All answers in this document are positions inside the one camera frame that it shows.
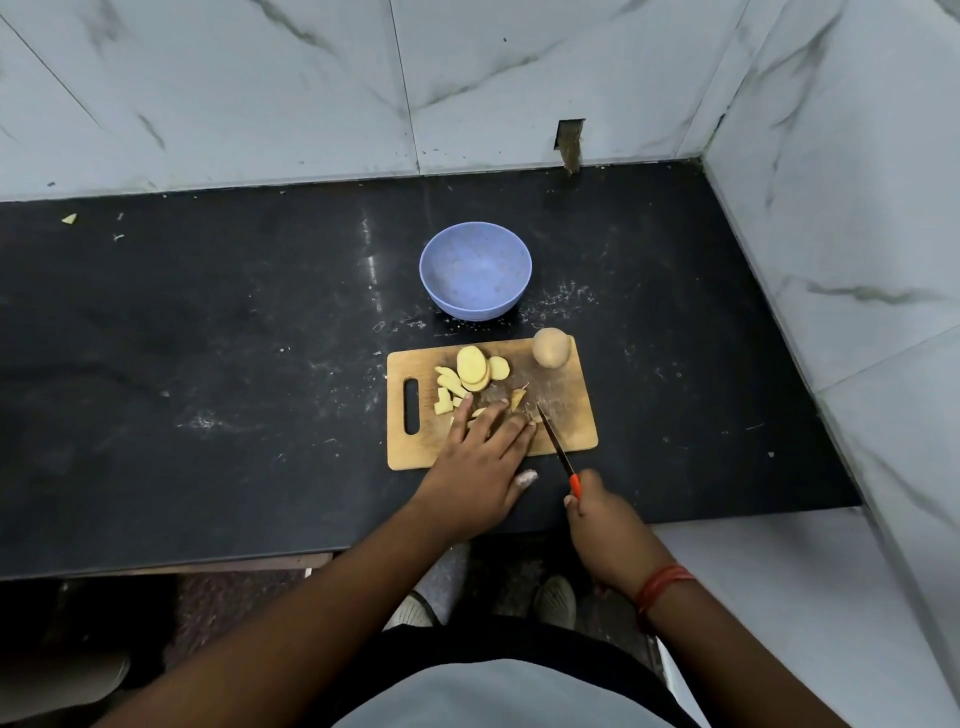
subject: red thread bracelet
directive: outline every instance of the red thread bracelet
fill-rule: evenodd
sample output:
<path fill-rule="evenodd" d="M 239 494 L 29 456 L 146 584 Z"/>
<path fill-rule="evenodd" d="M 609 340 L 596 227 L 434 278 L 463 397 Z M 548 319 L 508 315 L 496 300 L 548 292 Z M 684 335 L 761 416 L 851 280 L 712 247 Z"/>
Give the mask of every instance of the red thread bracelet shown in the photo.
<path fill-rule="evenodd" d="M 696 576 L 676 563 L 667 564 L 665 567 L 657 569 L 650 578 L 647 579 L 646 583 L 640 587 L 640 591 L 636 593 L 634 604 L 636 605 L 637 615 L 642 617 L 643 614 L 654 605 L 654 602 L 660 598 L 660 595 L 663 594 L 666 588 L 675 581 L 691 581 L 696 580 L 696 578 Z"/>

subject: knife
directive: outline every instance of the knife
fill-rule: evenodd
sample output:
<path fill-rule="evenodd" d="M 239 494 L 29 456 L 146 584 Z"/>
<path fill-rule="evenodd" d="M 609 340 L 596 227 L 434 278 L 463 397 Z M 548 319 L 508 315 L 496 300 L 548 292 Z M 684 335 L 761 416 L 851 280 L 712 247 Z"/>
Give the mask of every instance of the knife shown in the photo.
<path fill-rule="evenodd" d="M 540 406 L 540 403 L 537 403 L 537 411 L 540 412 L 540 418 L 543 420 L 543 428 L 546 430 L 547 435 L 550 437 L 550 442 L 553 443 L 553 449 L 557 451 L 557 456 L 560 458 L 560 462 L 564 465 L 564 470 L 566 471 L 567 476 L 570 479 L 570 492 L 574 497 L 580 497 L 580 476 L 573 470 L 573 466 L 570 465 L 569 458 L 566 457 L 564 449 L 560 447 L 560 440 L 557 439 L 557 433 L 553 431 L 553 425 L 550 424 L 550 421 L 547 419 L 546 413 L 543 411 L 543 408 Z"/>

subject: left hand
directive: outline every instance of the left hand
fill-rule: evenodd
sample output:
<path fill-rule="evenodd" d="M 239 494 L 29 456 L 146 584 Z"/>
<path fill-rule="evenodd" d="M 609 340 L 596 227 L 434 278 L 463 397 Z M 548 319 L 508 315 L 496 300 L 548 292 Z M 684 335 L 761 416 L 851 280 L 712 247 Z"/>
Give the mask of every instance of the left hand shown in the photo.
<path fill-rule="evenodd" d="M 514 415 L 488 440 L 493 422 L 508 407 L 505 402 L 488 406 L 468 432 L 472 404 L 468 396 L 457 408 L 444 448 L 410 500 L 430 512 L 451 545 L 507 517 L 524 490 L 514 482 L 516 468 L 537 432 L 525 415 Z"/>

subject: cutting board handle hole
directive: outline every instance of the cutting board handle hole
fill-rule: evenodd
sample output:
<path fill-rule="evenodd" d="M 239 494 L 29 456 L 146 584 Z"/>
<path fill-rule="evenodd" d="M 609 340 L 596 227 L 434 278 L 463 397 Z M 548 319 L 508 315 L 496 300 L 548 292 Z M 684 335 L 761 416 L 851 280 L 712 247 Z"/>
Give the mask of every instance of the cutting board handle hole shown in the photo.
<path fill-rule="evenodd" d="M 420 383 L 403 380 L 403 431 L 408 435 L 420 432 Z"/>

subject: wooden cutting board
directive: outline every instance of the wooden cutting board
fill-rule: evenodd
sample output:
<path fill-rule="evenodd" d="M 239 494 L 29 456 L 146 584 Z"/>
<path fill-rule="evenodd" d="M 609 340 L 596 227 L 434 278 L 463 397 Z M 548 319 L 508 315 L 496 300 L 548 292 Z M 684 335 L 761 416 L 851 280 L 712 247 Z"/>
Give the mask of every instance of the wooden cutting board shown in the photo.
<path fill-rule="evenodd" d="M 529 382 L 527 395 L 520 409 L 536 412 L 539 402 L 557 432 L 564 450 L 574 451 L 597 446 L 597 428 L 587 395 L 587 384 L 580 368 L 577 343 L 570 337 L 570 358 L 560 369 L 544 369 L 533 355 L 533 339 L 490 341 L 477 344 L 487 356 L 502 356 L 510 364 L 510 376 L 490 383 L 479 395 L 476 406 L 482 407 L 508 398 L 514 389 Z M 456 370 L 460 346 L 436 349 L 414 349 L 392 352 L 387 356 L 387 464 L 391 470 L 429 468 L 446 440 L 452 415 L 436 415 L 437 373 L 434 367 Z M 403 427 L 403 385 L 415 379 L 420 393 L 420 429 L 408 435 Z M 543 426 L 530 446 L 529 454 L 554 452 Z"/>

